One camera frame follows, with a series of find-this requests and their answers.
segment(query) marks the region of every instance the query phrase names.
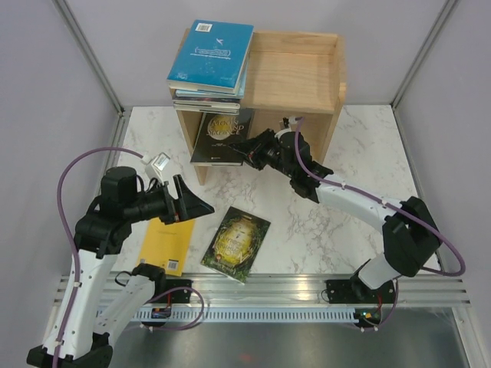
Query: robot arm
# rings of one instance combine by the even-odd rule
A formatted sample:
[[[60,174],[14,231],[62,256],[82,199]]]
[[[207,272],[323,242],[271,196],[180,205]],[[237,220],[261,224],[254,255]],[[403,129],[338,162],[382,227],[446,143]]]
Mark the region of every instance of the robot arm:
[[[165,163],[160,161],[154,159],[150,165],[155,163],[157,171],[162,171]],[[51,332],[41,346],[29,351],[28,364],[51,368],[54,357],[58,356],[59,368],[108,367],[113,346],[133,315],[149,299],[165,291],[165,271],[150,264],[139,264],[117,298],[96,318],[105,281],[124,240],[131,234],[131,224],[156,217],[165,224],[172,224],[214,212],[212,206],[187,188],[181,176],[173,177],[177,199],[169,194],[168,182],[161,182],[161,176],[152,177],[156,177],[159,184],[146,192],[138,192],[135,169],[114,167],[105,173],[101,194],[75,226],[74,241],[81,276],[75,283],[75,260],[72,259],[67,290],[77,288],[76,302],[71,301],[71,293],[65,293]],[[73,308],[62,341],[58,341],[70,304]]]
[[[290,178],[292,188],[301,197],[345,211],[383,235],[384,253],[369,260],[351,277],[351,287],[359,299],[398,276],[413,277],[438,249],[440,240],[393,209],[370,200],[360,192],[345,190],[344,186],[349,183],[315,162],[310,154],[310,146],[300,134],[298,151],[308,170],[316,176],[343,184],[341,187],[334,186],[310,177],[301,168],[295,155],[295,132],[289,129],[287,119],[283,123],[286,129],[278,133],[267,129],[254,138],[230,146],[251,167],[262,170],[271,166],[285,174]],[[403,209],[437,228],[421,199],[410,197],[407,201],[400,201],[383,196],[378,198],[382,198],[383,203]]]

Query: book cover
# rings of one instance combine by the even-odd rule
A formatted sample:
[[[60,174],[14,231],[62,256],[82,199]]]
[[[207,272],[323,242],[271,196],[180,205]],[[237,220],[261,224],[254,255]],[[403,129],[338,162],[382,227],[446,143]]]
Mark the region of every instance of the book cover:
[[[138,263],[159,266],[166,274],[180,276],[183,273],[195,220],[163,224],[152,218],[141,247]]]
[[[169,87],[237,94],[251,25],[196,20],[167,77]]]
[[[196,111],[197,113],[220,113],[222,115],[239,115],[239,108],[227,109],[224,107],[195,106],[174,103],[174,109],[182,111]]]
[[[240,104],[240,100],[238,98],[213,98],[213,97],[178,97],[175,96],[173,102],[178,104],[196,104],[196,105],[206,105],[212,106],[212,104],[230,104],[231,106],[235,106]]]
[[[242,157],[229,144],[247,139],[253,114],[252,109],[241,109],[239,115],[203,114],[191,163],[203,166],[242,165]]]
[[[249,66],[249,59],[245,61],[242,75],[240,77],[239,92],[237,94],[224,94],[219,92],[202,92],[197,90],[176,90],[176,97],[209,97],[209,98],[244,98],[244,92],[246,91],[247,81],[247,67]]]
[[[271,222],[230,207],[201,264],[246,282]]]

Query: blue book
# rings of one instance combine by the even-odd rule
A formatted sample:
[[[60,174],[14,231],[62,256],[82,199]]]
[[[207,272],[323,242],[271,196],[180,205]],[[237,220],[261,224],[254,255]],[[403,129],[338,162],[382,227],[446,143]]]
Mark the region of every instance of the blue book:
[[[176,96],[178,97],[203,97],[203,98],[244,98],[244,91],[246,90],[247,80],[247,65],[248,60],[245,61],[245,65],[240,77],[239,92],[237,94],[221,94],[219,92],[202,92],[198,90],[176,90]]]
[[[253,27],[194,21],[167,77],[170,88],[237,94]]]

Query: white label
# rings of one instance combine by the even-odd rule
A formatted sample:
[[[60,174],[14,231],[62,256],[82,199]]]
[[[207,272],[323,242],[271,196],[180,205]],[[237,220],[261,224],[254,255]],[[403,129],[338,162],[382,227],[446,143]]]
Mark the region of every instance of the white label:
[[[209,23],[198,23],[196,30],[198,32],[209,32],[212,29],[212,25]]]
[[[169,271],[177,271],[178,267],[179,267],[179,261],[174,261],[173,259],[170,259],[169,263],[167,263],[167,270]]]

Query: white marble table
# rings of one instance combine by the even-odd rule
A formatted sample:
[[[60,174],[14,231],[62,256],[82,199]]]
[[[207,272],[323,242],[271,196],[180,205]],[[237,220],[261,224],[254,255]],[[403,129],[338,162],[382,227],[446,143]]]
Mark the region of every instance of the white marble table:
[[[253,273],[349,274],[383,250],[381,235],[369,225],[300,198],[288,179],[271,168],[259,172],[248,166],[213,167],[200,186],[172,107],[135,107],[123,146],[152,156],[166,152],[171,158],[166,167],[171,194],[176,195],[172,175],[180,173],[196,195],[215,207],[214,214],[196,220],[185,272],[211,272],[199,261],[231,205],[272,223]],[[146,178],[133,156],[121,154],[118,165],[135,167]],[[389,106],[344,107],[324,165],[381,195],[400,199],[416,195]],[[130,270],[137,264],[146,230],[147,223],[133,226],[114,270]],[[438,267],[436,257],[428,265]]]

